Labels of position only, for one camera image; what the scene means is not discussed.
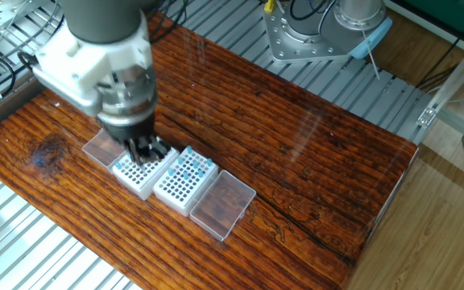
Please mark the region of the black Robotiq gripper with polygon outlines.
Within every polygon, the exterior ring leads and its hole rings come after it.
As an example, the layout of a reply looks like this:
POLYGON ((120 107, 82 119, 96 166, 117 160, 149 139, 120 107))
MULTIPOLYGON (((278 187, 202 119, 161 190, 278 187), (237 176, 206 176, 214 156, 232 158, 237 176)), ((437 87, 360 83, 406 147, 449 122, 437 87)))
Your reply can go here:
POLYGON ((123 143, 126 140, 126 149, 130 159, 137 165, 144 163, 144 150, 141 147, 139 139, 150 137, 148 149, 149 156, 155 160, 162 160, 171 150, 171 146, 162 139, 154 136, 155 133, 155 115, 136 124, 127 124, 125 126, 115 126, 109 123, 102 123, 104 131, 115 141, 123 143))

